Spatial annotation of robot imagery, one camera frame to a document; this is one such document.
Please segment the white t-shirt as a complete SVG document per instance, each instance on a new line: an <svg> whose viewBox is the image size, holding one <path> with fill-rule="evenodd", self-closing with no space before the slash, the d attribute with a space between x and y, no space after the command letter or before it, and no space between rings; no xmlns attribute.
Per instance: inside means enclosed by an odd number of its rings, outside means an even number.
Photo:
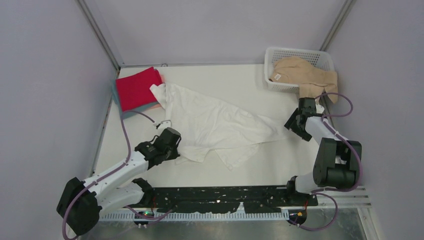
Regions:
<svg viewBox="0 0 424 240"><path fill-rule="evenodd" d="M173 83L149 89L165 110L165 119L181 134L178 152L188 161L202 163L209 152L215 152L232 170L255 155L262 143L288 138L279 119Z"/></svg>

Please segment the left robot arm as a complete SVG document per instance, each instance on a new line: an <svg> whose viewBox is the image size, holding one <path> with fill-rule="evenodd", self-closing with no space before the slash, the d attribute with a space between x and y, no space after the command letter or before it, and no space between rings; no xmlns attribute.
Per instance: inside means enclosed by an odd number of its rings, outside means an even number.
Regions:
<svg viewBox="0 0 424 240"><path fill-rule="evenodd" d="M63 190L57 213L62 217L62 236L68 239L66 228L76 236L88 233L100 217L133 204L152 205L155 190L137 175L179 157L181 134L165 128L153 140L139 143L128 156L105 170L84 180L70 179Z"/></svg>

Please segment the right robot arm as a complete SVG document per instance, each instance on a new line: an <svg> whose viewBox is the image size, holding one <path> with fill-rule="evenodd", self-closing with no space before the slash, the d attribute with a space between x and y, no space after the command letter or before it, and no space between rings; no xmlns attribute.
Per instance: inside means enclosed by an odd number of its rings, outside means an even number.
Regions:
<svg viewBox="0 0 424 240"><path fill-rule="evenodd" d="M316 100L302 97L285 128L302 140L315 140L318 152L310 173L293 176L287 182L285 198L291 205L299 205L306 194L322 191L350 192L362 178L362 145L340 134L323 113Z"/></svg>

